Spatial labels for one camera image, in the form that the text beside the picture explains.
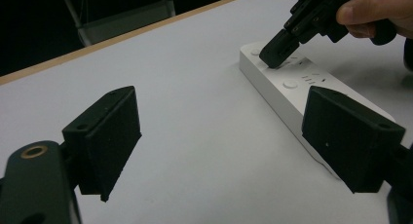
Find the black tool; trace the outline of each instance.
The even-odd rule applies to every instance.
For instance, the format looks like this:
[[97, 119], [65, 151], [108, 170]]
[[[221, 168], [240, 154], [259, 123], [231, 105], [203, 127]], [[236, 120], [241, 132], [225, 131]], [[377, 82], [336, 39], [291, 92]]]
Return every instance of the black tool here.
[[63, 130], [65, 142], [28, 144], [0, 180], [1, 224], [82, 223], [73, 189], [109, 199], [141, 138], [134, 87], [104, 95]]
[[413, 71], [413, 39], [406, 39], [404, 43], [404, 66]]
[[353, 193], [376, 193], [384, 181], [391, 224], [413, 222], [413, 150], [405, 129], [347, 95], [310, 87], [303, 137]]
[[[327, 35], [333, 43], [341, 40], [348, 30], [336, 21], [337, 10], [350, 0], [298, 0], [292, 7], [291, 18], [261, 51], [259, 57], [270, 67], [280, 66], [301, 44], [314, 36]], [[375, 45], [384, 45], [396, 35], [388, 19], [376, 21]]]

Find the power strip button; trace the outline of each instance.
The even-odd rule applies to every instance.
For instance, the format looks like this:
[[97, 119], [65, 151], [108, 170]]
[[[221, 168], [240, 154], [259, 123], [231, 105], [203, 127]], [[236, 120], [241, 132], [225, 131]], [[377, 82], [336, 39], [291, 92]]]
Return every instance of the power strip button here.
[[293, 90], [298, 87], [298, 83], [295, 80], [285, 80], [282, 85], [289, 90]]

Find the table surface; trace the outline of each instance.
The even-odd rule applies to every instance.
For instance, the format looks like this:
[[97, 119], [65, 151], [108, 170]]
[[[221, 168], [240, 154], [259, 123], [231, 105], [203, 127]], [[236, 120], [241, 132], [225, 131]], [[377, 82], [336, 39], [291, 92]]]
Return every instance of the table surface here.
[[[61, 130], [98, 98], [133, 85], [143, 136], [108, 203], [76, 189], [84, 223], [388, 223], [389, 186], [352, 194], [239, 69], [240, 47], [275, 36], [296, 1], [229, 1], [9, 76], [0, 86], [0, 172], [15, 150], [61, 143]], [[413, 76], [403, 42], [317, 36], [298, 52], [393, 115], [408, 146]]]

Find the power outlet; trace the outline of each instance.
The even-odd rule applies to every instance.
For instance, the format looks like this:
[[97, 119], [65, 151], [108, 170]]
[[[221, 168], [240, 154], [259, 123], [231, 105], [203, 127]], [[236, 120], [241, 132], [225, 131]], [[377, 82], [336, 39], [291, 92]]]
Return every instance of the power outlet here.
[[259, 58], [259, 53], [266, 44], [267, 42], [257, 42], [241, 47], [241, 71], [313, 158], [338, 178], [334, 170], [302, 136], [301, 126], [310, 86], [344, 93], [393, 122], [394, 118], [297, 52], [294, 52], [280, 67], [269, 68]]

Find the wooden table edge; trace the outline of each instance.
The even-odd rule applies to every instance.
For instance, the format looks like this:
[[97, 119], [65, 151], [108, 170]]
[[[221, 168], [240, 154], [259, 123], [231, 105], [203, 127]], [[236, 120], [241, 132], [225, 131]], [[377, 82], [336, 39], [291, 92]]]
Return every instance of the wooden table edge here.
[[195, 10], [177, 15], [175, 17], [164, 19], [162, 21], [155, 22], [153, 24], [138, 28], [137, 30], [119, 35], [117, 37], [114, 37], [114, 38], [108, 39], [106, 41], [91, 45], [89, 47], [83, 48], [81, 50], [78, 50], [78, 51], [75, 51], [75, 52], [72, 52], [72, 53], [69, 53], [69, 54], [66, 54], [64, 56], [59, 56], [59, 57], [47, 60], [45, 62], [36, 64], [36, 65], [29, 66], [27, 68], [23, 68], [22, 70], [19, 70], [19, 71], [1, 76], [0, 77], [0, 86], [4, 85], [4, 84], [7, 84], [7, 83], [10, 83], [10, 82], [13, 82], [15, 80], [18, 80], [20, 78], [38, 73], [40, 71], [49, 69], [49, 68], [54, 67], [56, 65], [65, 63], [65, 62], [67, 62], [69, 60], [72, 60], [72, 59], [75, 59], [77, 57], [85, 56], [85, 55], [90, 54], [92, 52], [95, 52], [95, 51], [98, 51], [98, 50], [103, 49], [105, 47], [108, 47], [108, 46], [114, 45], [116, 43], [125, 41], [125, 40], [127, 40], [131, 37], [134, 37], [134, 36], [137, 36], [139, 34], [148, 32], [150, 30], [153, 30], [153, 29], [156, 29], [158, 27], [167, 25], [169, 23], [172, 23], [172, 22], [175, 22], [175, 21], [178, 21], [178, 20], [181, 20], [181, 19], [186, 19], [186, 18], [189, 18], [189, 17], [194, 16], [196, 14], [199, 14], [199, 13], [205, 12], [207, 10], [219, 7], [221, 5], [230, 3], [232, 1], [235, 1], [235, 0], [220, 0], [218, 2], [211, 3], [209, 5], [206, 5], [206, 6], [203, 6], [201, 8], [197, 8]]

